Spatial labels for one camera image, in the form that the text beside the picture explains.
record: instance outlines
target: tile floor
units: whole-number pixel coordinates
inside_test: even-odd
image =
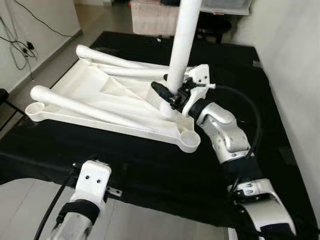
[[[10,95],[9,101],[20,109],[24,110],[32,102],[30,90],[33,86],[52,87],[69,69],[77,60],[75,48],[78,44],[91,45],[102,31],[132,33],[131,12],[127,4],[75,7],[83,34],[60,49],[41,71],[34,74],[33,82]],[[14,112],[6,105],[0,106],[0,112],[1,126]],[[0,138],[20,118],[21,114],[15,113],[0,132]],[[58,187],[54,183],[34,179],[15,180],[0,186],[0,240],[33,239]],[[58,211],[72,193],[70,188],[64,191],[41,239],[49,235]],[[223,228],[109,199],[107,212],[93,227],[89,240],[223,240],[227,238],[224,232]]]

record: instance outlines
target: table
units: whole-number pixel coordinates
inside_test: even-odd
[[[104,32],[92,48],[127,60],[168,65],[172,45],[172,39],[159,42],[155,37]],[[256,67],[258,62],[253,47],[195,40],[189,66],[209,64],[213,83],[237,88],[257,103],[263,127],[259,165],[289,212],[315,223],[299,169],[290,164],[293,154],[268,78]],[[218,90],[210,90],[208,98],[231,111],[252,140],[255,118],[246,102]],[[196,131],[199,148],[184,153],[169,143],[53,120],[36,123],[24,116],[0,141],[0,179],[61,184],[72,163],[97,154],[110,164],[109,183],[123,191],[121,201],[215,226],[234,226],[236,216],[226,201],[221,166],[209,138],[200,128]]]

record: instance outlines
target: black connector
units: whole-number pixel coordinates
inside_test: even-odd
[[[26,45],[27,45],[27,47],[28,47],[29,50],[35,49],[35,47],[34,47],[34,45],[32,44],[32,42],[27,41],[27,42],[26,42]]]

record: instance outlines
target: white wall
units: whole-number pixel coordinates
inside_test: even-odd
[[[28,7],[39,19],[53,29],[65,34],[74,35],[80,30],[73,0],[19,0]],[[38,59],[30,59],[32,70],[36,69],[57,49],[68,37],[60,36],[35,20],[25,9],[15,3],[15,0],[0,0],[0,15],[13,31],[9,11],[16,23],[19,40],[32,42],[38,52]],[[0,24],[0,36],[7,38]],[[0,88],[12,91],[29,74],[28,66],[18,70],[14,65],[9,49],[10,44],[0,39]]]
[[[75,4],[103,6],[103,0],[73,0]]]
[[[320,224],[320,1],[255,0],[233,42],[257,49]]]

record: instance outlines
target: white vertical pole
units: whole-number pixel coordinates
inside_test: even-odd
[[[166,86],[176,95],[182,86],[188,66],[192,43],[196,32],[202,0],[181,0]],[[167,102],[162,102],[160,111],[168,118],[174,118]]]

